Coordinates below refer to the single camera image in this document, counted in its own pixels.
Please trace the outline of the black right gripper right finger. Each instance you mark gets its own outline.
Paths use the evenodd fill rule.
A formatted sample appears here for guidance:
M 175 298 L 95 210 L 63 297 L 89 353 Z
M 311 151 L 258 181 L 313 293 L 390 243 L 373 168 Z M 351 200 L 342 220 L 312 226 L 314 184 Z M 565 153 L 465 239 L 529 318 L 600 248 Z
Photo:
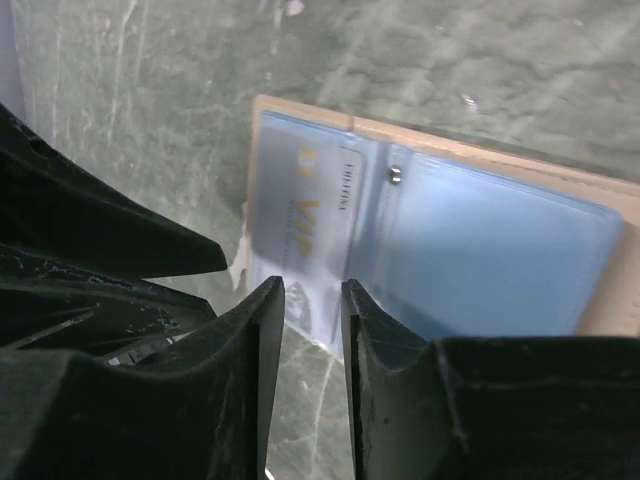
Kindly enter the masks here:
M 639 342 L 426 341 L 354 280 L 341 288 L 359 479 L 635 479 Z

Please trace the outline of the beige leather card holder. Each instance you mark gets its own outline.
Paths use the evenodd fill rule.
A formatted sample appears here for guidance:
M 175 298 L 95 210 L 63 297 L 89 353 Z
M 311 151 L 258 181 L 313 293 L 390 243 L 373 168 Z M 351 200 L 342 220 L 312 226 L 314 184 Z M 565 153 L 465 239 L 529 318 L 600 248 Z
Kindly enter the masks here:
M 252 115 L 250 286 L 260 132 L 279 119 L 363 140 L 341 283 L 416 334 L 638 334 L 637 184 L 267 95 Z

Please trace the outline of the silver Chlitina VIP card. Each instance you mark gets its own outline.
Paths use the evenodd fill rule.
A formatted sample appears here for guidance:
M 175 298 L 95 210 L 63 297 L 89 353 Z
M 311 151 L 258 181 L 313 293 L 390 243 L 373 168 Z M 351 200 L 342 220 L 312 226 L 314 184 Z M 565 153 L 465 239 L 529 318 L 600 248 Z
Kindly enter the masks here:
M 283 279 L 285 320 L 339 355 L 344 277 L 366 171 L 350 133 L 270 120 L 260 132 L 252 201 L 250 279 Z

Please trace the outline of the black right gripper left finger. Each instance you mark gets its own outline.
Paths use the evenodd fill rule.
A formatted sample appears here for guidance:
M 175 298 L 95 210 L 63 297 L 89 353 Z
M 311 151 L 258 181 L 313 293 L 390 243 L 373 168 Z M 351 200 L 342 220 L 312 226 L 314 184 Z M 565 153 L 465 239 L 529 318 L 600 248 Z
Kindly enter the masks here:
M 1 356 L 5 479 L 261 479 L 284 325 L 272 276 L 129 367 L 69 350 Z

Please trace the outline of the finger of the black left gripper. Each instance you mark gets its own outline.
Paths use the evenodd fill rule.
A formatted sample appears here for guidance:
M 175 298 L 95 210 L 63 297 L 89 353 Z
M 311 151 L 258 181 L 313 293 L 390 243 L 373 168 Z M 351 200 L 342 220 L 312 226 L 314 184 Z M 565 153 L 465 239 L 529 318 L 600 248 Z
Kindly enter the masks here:
M 122 195 L 1 110 L 1 241 L 129 278 L 224 271 L 221 246 Z
M 216 317 L 199 297 L 1 246 L 1 347 L 71 349 L 105 357 Z

